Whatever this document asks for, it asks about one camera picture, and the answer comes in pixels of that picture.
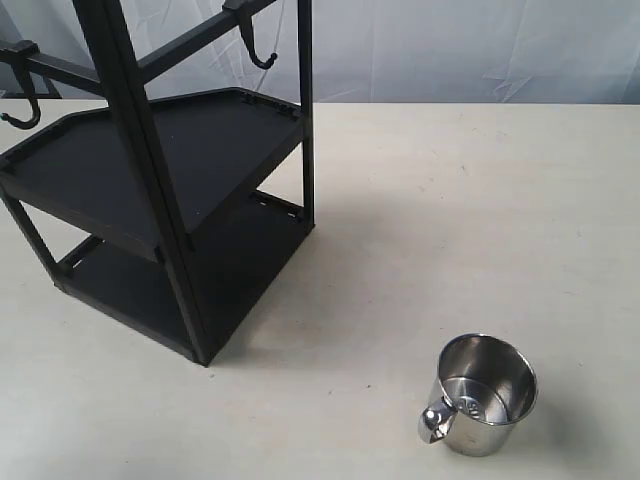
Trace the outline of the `stainless steel mug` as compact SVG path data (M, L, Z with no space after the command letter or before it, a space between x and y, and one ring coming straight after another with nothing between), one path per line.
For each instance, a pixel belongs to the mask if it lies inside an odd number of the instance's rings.
M517 348L487 334L460 335L438 356L418 435L462 455L492 455L532 412L537 395L534 369Z

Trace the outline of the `black metal shelf rack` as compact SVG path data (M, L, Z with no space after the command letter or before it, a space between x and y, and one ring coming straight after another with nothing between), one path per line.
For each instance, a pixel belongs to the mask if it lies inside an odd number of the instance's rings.
M240 87L150 99L226 33L225 11L137 57L117 1L77 1L91 67L27 63L41 119L1 156L1 198L54 285L206 366L315 225L312 5L298 103Z

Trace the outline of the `black metal hook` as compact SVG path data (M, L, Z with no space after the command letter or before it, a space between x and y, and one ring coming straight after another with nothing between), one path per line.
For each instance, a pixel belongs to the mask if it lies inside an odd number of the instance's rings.
M31 107L31 117L28 120L20 120L5 112L1 114L1 120L21 130L30 130L36 127L41 119L41 109L38 104L35 85L27 67L28 60L38 52L37 44L30 40L21 40L15 43L1 41L1 62L11 67L14 77Z
M254 27L252 14L249 11L249 2L246 0L226 0L222 5L222 10L230 13L234 17L251 62L261 70L266 71L271 69L278 55L276 52L273 52L266 61L258 57L255 48Z

